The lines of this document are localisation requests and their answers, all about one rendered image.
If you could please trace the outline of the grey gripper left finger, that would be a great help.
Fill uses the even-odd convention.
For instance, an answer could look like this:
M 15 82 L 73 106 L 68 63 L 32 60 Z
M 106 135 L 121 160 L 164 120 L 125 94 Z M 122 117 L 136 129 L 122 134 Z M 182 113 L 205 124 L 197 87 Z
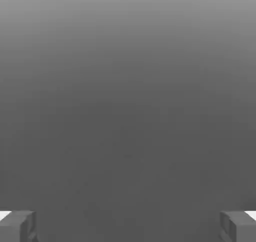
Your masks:
M 0 242 L 38 242 L 35 211 L 0 211 Z

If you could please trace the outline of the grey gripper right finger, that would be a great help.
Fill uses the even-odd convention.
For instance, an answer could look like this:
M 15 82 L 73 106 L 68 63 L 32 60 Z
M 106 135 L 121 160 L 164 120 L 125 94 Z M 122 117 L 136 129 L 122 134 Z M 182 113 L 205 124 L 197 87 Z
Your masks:
M 221 211 L 220 242 L 256 242 L 256 211 Z

